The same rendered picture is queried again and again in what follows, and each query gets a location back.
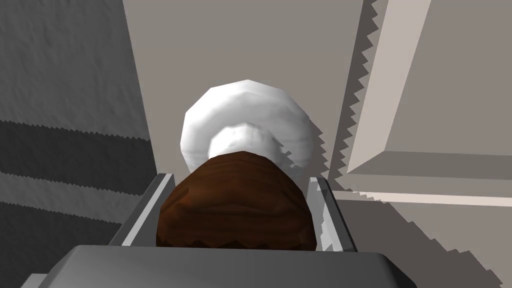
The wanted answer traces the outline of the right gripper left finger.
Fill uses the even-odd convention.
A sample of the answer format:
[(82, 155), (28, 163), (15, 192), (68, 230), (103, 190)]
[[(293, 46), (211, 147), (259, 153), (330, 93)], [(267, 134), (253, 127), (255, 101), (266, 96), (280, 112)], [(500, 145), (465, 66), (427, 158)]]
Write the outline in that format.
[(155, 247), (161, 206), (175, 186), (172, 173), (157, 174), (109, 245)]

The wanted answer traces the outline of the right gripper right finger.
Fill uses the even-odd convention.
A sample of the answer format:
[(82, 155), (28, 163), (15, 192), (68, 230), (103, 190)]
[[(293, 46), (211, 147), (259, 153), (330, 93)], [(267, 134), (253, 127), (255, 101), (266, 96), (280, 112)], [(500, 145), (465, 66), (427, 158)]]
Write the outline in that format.
[(328, 181), (323, 177), (311, 177), (305, 198), (312, 215), (316, 250), (357, 252)]

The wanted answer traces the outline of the brown and white door knob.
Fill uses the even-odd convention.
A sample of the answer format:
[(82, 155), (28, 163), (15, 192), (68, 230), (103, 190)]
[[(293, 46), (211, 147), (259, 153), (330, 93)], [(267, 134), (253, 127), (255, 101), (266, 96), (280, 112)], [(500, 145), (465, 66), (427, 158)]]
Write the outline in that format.
[(296, 184), (314, 150), (305, 111), (252, 80), (210, 88), (186, 112), (189, 169), (159, 208), (158, 247), (314, 251), (314, 222)]

